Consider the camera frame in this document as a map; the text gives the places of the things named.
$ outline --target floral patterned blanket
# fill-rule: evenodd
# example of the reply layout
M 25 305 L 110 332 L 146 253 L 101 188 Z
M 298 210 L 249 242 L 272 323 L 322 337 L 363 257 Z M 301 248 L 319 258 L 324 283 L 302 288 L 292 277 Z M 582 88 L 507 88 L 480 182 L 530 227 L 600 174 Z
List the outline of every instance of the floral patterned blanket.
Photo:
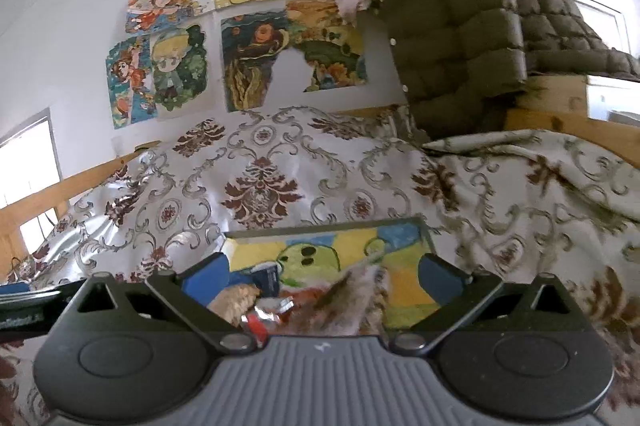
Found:
M 239 229 L 423 215 L 436 253 L 508 281 L 554 272 L 615 359 L 599 417 L 640 425 L 640 173 L 544 131 L 461 136 L 421 151 L 389 125 L 289 107 L 208 119 L 82 197 L 10 276 L 33 288 L 93 271 L 182 271 Z M 0 423 L 41 424 L 43 338 L 1 345 Z

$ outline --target green painted creature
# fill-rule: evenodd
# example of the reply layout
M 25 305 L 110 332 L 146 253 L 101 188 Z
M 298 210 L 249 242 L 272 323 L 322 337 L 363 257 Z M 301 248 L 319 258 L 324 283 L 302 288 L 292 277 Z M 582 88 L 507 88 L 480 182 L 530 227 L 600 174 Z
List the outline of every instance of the green painted creature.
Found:
M 305 280 L 333 282 L 340 278 L 340 260 L 331 247 L 296 243 L 277 258 L 282 266 L 280 281 L 292 287 L 306 285 Z

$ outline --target quilted green jacket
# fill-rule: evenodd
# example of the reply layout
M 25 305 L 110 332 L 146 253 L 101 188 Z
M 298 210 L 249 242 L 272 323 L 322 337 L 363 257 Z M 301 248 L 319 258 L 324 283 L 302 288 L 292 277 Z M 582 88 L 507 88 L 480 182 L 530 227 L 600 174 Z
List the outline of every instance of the quilted green jacket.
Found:
M 502 129 L 529 75 L 640 76 L 572 0 L 381 0 L 379 14 L 417 125 L 434 139 Z

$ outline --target round black disc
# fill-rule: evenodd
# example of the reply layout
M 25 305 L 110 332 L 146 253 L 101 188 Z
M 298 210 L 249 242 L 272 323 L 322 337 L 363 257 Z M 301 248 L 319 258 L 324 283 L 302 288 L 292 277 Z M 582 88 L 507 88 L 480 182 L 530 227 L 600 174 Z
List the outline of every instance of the round black disc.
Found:
M 47 341 L 34 378 L 50 408 L 86 422 L 128 423 L 170 410 L 202 382 L 207 351 L 168 322 L 149 332 L 67 332 Z
M 561 421 L 593 411 L 612 380 L 596 332 L 454 332 L 438 365 L 464 401 L 522 422 Z

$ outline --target gray ribbed panel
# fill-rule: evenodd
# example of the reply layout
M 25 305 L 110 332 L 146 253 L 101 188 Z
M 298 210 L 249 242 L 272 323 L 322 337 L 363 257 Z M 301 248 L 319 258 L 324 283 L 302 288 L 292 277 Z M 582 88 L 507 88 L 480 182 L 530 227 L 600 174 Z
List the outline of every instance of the gray ribbed panel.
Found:
M 78 426 L 61 418 L 50 426 Z M 429 364 L 376 338 L 272 338 L 228 358 L 188 404 L 146 426 L 508 426 L 457 401 Z M 602 426 L 588 416 L 564 426 Z

